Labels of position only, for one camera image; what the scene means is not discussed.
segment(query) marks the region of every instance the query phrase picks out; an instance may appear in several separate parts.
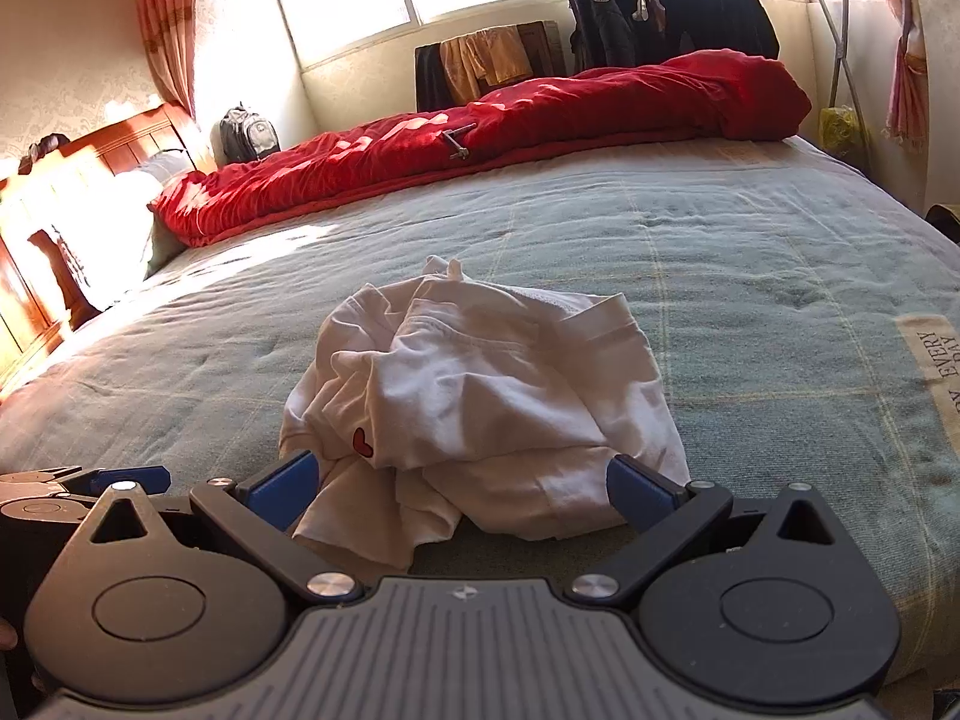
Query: backpack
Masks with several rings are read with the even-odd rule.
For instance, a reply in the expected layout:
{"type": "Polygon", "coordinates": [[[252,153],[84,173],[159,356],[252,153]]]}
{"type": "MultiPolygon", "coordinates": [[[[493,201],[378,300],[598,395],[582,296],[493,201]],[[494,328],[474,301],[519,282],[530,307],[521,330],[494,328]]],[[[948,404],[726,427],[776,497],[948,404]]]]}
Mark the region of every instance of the backpack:
{"type": "Polygon", "coordinates": [[[277,131],[260,114],[248,111],[243,103],[230,108],[220,119],[220,142],[227,162],[256,162],[280,151],[277,131]]]}

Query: yellow cloth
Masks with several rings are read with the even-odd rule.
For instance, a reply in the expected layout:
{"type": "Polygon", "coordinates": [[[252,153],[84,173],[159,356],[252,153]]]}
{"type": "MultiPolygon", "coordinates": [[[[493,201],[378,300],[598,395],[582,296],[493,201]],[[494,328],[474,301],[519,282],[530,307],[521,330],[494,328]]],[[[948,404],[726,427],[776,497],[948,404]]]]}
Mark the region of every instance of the yellow cloth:
{"type": "Polygon", "coordinates": [[[493,88],[533,75],[516,26],[494,26],[445,40],[440,61],[458,105],[480,97],[480,79],[493,88]]]}

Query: yellow plastic bag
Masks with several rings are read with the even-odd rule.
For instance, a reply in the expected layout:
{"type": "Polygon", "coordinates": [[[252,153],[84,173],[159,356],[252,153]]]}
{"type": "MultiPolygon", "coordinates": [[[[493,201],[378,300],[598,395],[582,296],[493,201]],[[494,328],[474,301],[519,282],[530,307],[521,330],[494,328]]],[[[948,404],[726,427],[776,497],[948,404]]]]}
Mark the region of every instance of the yellow plastic bag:
{"type": "Polygon", "coordinates": [[[867,155],[856,112],[848,105],[820,110],[820,148],[851,167],[864,170],[867,155]]]}

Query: curtain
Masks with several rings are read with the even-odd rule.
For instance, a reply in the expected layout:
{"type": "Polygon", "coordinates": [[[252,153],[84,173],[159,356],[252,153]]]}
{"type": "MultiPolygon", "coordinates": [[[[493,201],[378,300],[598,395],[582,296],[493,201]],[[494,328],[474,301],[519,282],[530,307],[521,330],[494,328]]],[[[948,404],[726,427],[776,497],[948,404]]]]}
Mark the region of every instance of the curtain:
{"type": "Polygon", "coordinates": [[[194,4],[196,0],[136,0],[147,61],[168,103],[194,116],[194,4]]]}
{"type": "Polygon", "coordinates": [[[919,149],[928,133],[926,47],[917,0],[887,0],[904,28],[896,46],[894,82],[886,134],[898,143],[919,149]]]}

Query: red heart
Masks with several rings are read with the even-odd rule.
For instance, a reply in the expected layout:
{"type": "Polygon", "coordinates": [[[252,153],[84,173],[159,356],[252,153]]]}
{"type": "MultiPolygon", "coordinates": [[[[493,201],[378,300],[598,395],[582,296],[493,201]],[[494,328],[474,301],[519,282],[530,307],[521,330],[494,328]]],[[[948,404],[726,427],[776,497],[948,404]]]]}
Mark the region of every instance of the red heart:
{"type": "Polygon", "coordinates": [[[367,443],[367,435],[363,432],[363,428],[353,431],[353,451],[365,458],[373,457],[373,447],[367,443]]]}

